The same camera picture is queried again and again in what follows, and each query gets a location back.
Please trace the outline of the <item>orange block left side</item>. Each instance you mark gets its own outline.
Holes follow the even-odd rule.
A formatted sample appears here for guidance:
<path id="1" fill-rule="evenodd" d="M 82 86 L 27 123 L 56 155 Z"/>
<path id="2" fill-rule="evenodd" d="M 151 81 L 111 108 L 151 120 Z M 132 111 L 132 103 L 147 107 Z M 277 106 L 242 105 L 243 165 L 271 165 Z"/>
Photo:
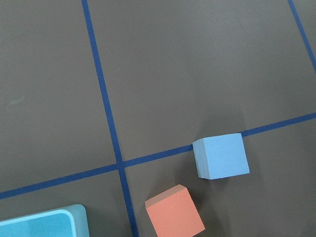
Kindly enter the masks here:
<path id="1" fill-rule="evenodd" d="M 205 226 L 188 189 L 176 185 L 145 201 L 145 208 L 159 237 L 193 237 Z"/>

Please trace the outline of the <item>teal plastic bin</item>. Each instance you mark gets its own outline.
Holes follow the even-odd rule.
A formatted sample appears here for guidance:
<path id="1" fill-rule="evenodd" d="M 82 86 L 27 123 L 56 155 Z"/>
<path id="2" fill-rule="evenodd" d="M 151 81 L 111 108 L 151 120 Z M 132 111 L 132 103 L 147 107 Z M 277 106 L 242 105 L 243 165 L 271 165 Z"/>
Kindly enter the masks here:
<path id="1" fill-rule="evenodd" d="M 2 237 L 88 237 L 85 207 L 74 204 L 0 222 Z"/>

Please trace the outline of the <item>light blue block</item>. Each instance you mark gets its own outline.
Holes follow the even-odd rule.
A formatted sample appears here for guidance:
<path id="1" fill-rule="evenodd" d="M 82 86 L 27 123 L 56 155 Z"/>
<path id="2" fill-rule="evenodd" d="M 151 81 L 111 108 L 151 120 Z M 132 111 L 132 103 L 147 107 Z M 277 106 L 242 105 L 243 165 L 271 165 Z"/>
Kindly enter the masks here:
<path id="1" fill-rule="evenodd" d="M 193 151 L 199 178 L 214 180 L 250 173 L 240 133 L 196 140 Z"/>

